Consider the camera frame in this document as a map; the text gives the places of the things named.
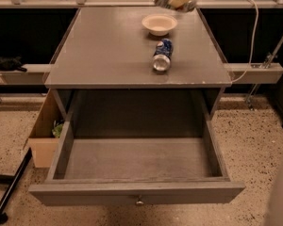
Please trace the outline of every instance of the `cardboard box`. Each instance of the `cardboard box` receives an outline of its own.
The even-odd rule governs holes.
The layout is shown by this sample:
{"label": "cardboard box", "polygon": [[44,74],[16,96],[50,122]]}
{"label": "cardboard box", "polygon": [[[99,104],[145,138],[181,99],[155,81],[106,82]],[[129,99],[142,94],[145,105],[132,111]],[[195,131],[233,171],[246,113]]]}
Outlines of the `cardboard box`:
{"label": "cardboard box", "polygon": [[58,146],[58,138],[54,138],[52,129],[54,121],[61,119],[56,100],[49,90],[27,142],[36,168],[50,168]]}

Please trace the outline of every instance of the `blue can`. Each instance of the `blue can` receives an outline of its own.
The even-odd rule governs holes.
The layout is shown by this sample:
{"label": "blue can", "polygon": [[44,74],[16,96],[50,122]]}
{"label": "blue can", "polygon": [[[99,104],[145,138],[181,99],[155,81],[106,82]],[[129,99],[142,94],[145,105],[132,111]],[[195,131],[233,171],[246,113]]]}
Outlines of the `blue can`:
{"label": "blue can", "polygon": [[158,42],[153,55],[153,68],[159,72],[165,72],[171,67],[171,55],[173,52],[172,42],[163,39]]}

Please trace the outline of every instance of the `can lid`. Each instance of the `can lid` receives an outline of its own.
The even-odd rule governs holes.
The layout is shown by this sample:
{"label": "can lid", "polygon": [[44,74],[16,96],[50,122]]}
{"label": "can lid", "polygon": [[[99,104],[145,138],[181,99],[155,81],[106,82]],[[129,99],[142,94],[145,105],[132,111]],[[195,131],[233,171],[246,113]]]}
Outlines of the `can lid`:
{"label": "can lid", "polygon": [[153,67],[159,72],[165,72],[171,67],[171,60],[165,55],[156,55],[153,57]]}

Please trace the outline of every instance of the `black stand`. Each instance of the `black stand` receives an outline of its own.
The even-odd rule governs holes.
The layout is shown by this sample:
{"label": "black stand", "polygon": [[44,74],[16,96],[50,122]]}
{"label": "black stand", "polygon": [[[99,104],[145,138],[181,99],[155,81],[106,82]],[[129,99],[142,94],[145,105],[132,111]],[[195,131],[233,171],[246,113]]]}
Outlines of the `black stand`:
{"label": "black stand", "polygon": [[30,149],[25,155],[25,158],[23,159],[20,167],[17,169],[16,173],[14,176],[7,176],[7,175],[0,175],[0,184],[8,185],[8,188],[3,195],[1,201],[0,201],[0,224],[4,224],[5,222],[8,221],[8,216],[6,213],[3,213],[6,205],[8,204],[8,200],[14,191],[15,187],[17,186],[23,172],[25,171],[25,168],[31,158],[31,151]]}

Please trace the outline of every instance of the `gray tabletop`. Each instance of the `gray tabletop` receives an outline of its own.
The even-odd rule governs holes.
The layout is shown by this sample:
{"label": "gray tabletop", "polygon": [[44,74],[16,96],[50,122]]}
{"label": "gray tabletop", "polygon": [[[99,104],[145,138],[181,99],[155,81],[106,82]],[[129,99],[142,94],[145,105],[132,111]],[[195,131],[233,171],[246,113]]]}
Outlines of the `gray tabletop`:
{"label": "gray tabletop", "polygon": [[[161,37],[142,27],[149,14],[171,14],[178,26],[172,67],[156,73],[152,57]],[[198,12],[155,7],[82,8],[45,85],[51,89],[220,88],[230,78]]]}

